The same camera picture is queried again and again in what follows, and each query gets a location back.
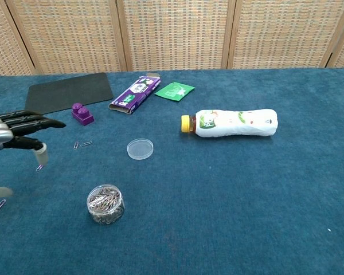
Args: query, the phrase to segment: purple box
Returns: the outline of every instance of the purple box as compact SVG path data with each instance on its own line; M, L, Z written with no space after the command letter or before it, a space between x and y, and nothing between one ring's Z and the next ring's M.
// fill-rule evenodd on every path
M161 83L159 76L140 76L126 91L109 104L109 109L131 115Z

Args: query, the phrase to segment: bottle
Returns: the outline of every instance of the bottle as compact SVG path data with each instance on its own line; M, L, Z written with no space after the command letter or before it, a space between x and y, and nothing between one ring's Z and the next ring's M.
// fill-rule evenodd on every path
M201 110L194 116L181 116L181 131L203 138L230 135L271 136L277 129L277 114L272 109L254 111Z

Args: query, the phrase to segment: petri dish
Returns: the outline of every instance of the petri dish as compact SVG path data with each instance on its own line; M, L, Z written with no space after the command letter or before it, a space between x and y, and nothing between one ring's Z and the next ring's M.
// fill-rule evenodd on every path
M127 146L129 157L136 160L149 158L153 154L153 142L148 139L134 139Z

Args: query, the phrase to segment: robotic hand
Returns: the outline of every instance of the robotic hand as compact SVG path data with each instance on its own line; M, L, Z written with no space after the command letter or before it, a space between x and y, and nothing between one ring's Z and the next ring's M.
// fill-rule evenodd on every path
M48 119L31 111L16 111L0 115L0 150L17 148L33 150L41 165L47 164L47 145L38 139L24 137L42 129L63 128L66 125L60 121ZM12 190L0 187L0 197L8 197Z

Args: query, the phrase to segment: blue carpet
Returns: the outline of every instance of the blue carpet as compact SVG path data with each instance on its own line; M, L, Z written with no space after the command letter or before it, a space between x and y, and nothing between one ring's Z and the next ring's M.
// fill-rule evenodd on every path
M49 147L0 152L0 274L344 274L344 69L160 72L196 89L182 101L151 95L132 115L88 105L83 127L31 137ZM115 96L138 72L109 73ZM75 75L0 77L0 113L22 109L28 87ZM272 137L204 139L181 133L201 109L272 108ZM132 160L127 144L154 143ZM93 141L73 150L75 141ZM119 187L122 218L94 223L86 198Z

